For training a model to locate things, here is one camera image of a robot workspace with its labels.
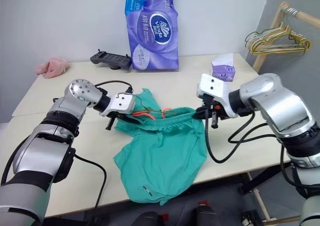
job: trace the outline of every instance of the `small purple box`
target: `small purple box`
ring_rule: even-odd
[[[228,65],[212,66],[212,76],[225,82],[232,82],[235,74],[236,71],[234,67]]]
[[[232,82],[235,74],[233,53],[222,54],[212,60],[213,77],[223,80],[224,82]]]

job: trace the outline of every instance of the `pink cloth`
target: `pink cloth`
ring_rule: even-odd
[[[38,75],[42,74],[44,78],[52,78],[66,72],[68,66],[69,64],[65,59],[50,58],[46,63],[38,65],[35,68],[35,72]]]

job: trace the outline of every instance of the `gray floor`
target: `gray floor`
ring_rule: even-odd
[[[221,226],[241,226],[240,214],[245,210],[258,209],[260,216],[263,214],[253,194],[241,196],[238,194],[239,185],[230,185],[214,188],[191,196],[173,199],[164,206],[152,204],[139,208],[121,211],[110,214],[109,226],[126,226],[143,212],[155,211],[158,214],[169,214],[168,226],[186,225],[191,211],[198,203],[207,200],[209,205],[217,212]],[[282,178],[281,174],[276,175],[264,185],[259,187],[262,199],[271,217],[285,218],[298,216],[304,199]],[[64,216],[64,218],[81,219],[83,213]],[[281,226],[298,226],[298,222],[283,223]]]

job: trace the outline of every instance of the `black game controller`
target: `black game controller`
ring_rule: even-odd
[[[90,57],[90,61],[93,64],[98,64],[100,62],[107,63],[112,70],[124,69],[129,70],[132,63],[131,57],[128,55],[121,56],[116,54],[111,54],[107,52],[102,52],[98,49],[98,53]]]

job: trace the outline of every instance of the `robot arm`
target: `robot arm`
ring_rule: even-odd
[[[45,119],[18,147],[13,159],[14,177],[8,182],[1,180],[1,225],[42,223],[52,183],[69,173],[76,152],[71,145],[87,107],[101,116],[124,117],[134,106],[132,95],[108,97],[105,90],[87,80],[72,81],[64,97],[55,100]]]
[[[263,74],[231,91],[227,83],[203,74],[197,96],[204,106],[197,109],[196,118],[204,118],[204,110],[212,116],[212,127],[217,119],[236,118],[261,111],[279,143],[286,148],[293,164],[293,177],[298,192],[307,198],[301,214],[303,226],[320,224],[320,129],[303,100],[283,87],[276,74]]]

